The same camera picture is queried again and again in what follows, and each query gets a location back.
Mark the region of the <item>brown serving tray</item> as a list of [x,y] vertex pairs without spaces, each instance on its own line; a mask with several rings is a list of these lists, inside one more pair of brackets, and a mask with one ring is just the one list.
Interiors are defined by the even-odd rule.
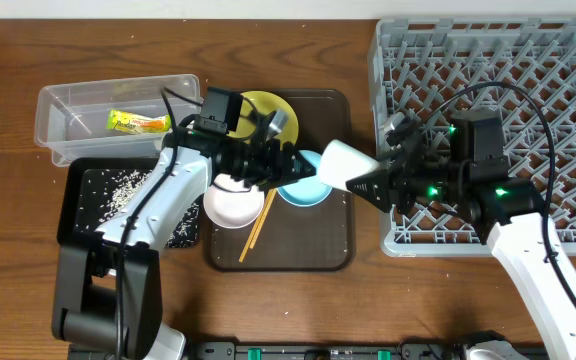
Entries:
[[[351,134],[349,103],[334,89],[277,89],[295,110],[299,124],[296,147],[322,153],[332,140]],[[274,198],[255,247],[241,252],[252,228],[226,229],[200,215],[200,239],[207,262],[223,272],[335,272],[354,253],[354,205],[348,192],[334,189],[323,202],[297,207]]]

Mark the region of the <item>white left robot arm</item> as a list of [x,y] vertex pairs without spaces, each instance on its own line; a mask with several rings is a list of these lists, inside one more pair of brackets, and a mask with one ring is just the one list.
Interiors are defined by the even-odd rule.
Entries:
[[75,231],[63,202],[51,330],[55,338],[116,359],[179,359],[185,336],[166,325],[160,255],[195,200],[219,174],[261,190],[314,174],[291,143],[247,143],[184,128],[167,134],[159,159],[125,207],[94,232]]

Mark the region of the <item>black plastic tray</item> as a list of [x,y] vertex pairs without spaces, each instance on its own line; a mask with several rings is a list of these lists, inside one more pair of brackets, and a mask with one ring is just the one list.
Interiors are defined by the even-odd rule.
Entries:
[[127,204],[155,164],[154,158],[79,158],[71,163],[57,229],[59,245],[102,249],[97,227]]

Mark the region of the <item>grey dishwasher rack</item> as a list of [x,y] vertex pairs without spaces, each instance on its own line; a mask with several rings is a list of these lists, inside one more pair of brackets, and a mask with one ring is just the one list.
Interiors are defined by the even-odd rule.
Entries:
[[497,110],[511,174],[539,188],[556,174],[551,217],[576,256],[576,17],[385,18],[368,66],[378,154],[396,113],[427,123],[426,149],[442,159],[451,112]]

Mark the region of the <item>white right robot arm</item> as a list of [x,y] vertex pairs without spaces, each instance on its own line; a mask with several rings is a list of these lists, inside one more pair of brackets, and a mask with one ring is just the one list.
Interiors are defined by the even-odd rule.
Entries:
[[[377,170],[376,160],[339,141],[324,149],[319,179],[350,191],[351,175]],[[517,288],[536,325],[549,359],[576,359],[576,270],[561,248],[554,223],[538,212],[495,224],[487,237],[491,250]],[[547,251],[558,252],[551,260]],[[462,350],[465,359],[527,359],[506,340],[477,340]]]

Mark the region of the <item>pile of rice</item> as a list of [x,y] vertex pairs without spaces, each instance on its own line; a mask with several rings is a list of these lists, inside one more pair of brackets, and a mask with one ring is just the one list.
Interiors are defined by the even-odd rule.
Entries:
[[[82,179],[73,230],[93,233],[131,200],[149,174],[150,170],[87,170]],[[191,248],[197,244],[202,200],[202,196],[198,197],[186,210],[168,238],[166,248]]]

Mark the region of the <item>yellow plate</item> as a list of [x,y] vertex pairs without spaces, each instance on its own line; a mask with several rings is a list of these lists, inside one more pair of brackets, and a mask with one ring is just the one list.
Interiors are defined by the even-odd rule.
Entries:
[[[299,135],[299,123],[297,115],[293,108],[286,100],[280,96],[266,91],[253,90],[242,93],[242,96],[249,99],[256,107],[256,109],[263,115],[267,115],[274,110],[282,110],[288,116],[287,122],[284,125],[282,132],[276,138],[280,140],[281,144],[290,142],[295,144]],[[228,133],[232,138],[244,138],[251,135],[255,130],[255,121],[251,117],[252,106],[248,102],[244,102],[241,106],[241,117],[239,118],[238,125],[235,131]]]

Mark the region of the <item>white cup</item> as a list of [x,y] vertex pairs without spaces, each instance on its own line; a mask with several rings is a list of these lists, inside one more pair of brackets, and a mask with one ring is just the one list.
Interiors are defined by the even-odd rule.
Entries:
[[321,155],[317,175],[321,183],[347,191],[346,183],[366,175],[380,166],[379,162],[340,141],[331,141]]

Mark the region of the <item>clear plastic bin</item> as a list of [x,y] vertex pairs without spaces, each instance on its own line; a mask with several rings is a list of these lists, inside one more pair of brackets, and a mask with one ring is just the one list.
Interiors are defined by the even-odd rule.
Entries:
[[159,153],[159,133],[129,134],[107,127],[110,112],[156,118],[167,113],[160,89],[200,102],[193,74],[100,80],[50,85],[38,95],[34,141],[52,151],[52,163],[67,167],[82,157],[152,157]]

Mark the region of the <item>green orange snack wrapper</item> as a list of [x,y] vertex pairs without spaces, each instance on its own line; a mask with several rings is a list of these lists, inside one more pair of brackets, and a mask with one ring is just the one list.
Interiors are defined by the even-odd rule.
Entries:
[[151,118],[122,110],[111,110],[106,128],[129,134],[165,133],[171,128],[171,118],[169,115]]

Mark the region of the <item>white pink bowl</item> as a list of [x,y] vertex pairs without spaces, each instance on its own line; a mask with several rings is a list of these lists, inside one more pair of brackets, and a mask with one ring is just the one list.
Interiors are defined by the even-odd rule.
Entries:
[[247,187],[227,174],[218,175],[203,196],[208,218],[226,229],[239,229],[253,223],[261,214],[265,193],[257,186]]

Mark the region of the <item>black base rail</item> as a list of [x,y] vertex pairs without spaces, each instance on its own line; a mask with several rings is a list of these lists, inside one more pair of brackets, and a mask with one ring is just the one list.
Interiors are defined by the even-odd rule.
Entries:
[[458,360],[463,352],[454,346],[402,342],[390,345],[191,344],[182,360]]

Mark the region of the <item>light blue bowl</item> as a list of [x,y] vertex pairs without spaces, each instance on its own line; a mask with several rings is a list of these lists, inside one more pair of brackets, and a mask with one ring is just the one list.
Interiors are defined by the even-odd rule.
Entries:
[[311,207],[325,200],[332,192],[332,187],[322,183],[319,178],[321,155],[311,150],[301,150],[300,153],[315,167],[315,174],[280,187],[278,194],[294,206]]

